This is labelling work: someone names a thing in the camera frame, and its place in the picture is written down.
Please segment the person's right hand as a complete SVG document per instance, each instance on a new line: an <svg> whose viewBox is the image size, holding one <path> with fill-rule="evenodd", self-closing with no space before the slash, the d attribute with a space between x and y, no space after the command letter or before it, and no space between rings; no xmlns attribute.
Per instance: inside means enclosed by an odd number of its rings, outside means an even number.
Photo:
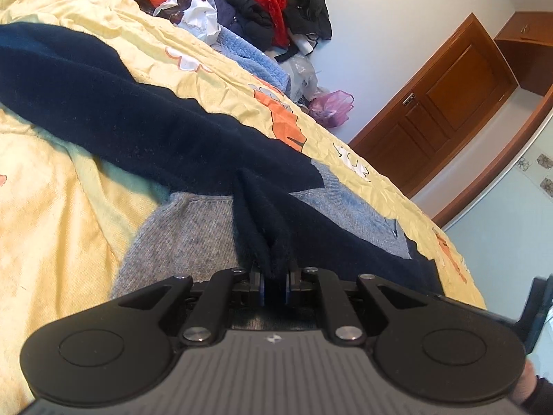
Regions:
<svg viewBox="0 0 553 415"><path fill-rule="evenodd" d="M534 392L538 378L535 368L529 359L526 359L522 375L516 382L516 387L511 393L511 400L521 406Z"/></svg>

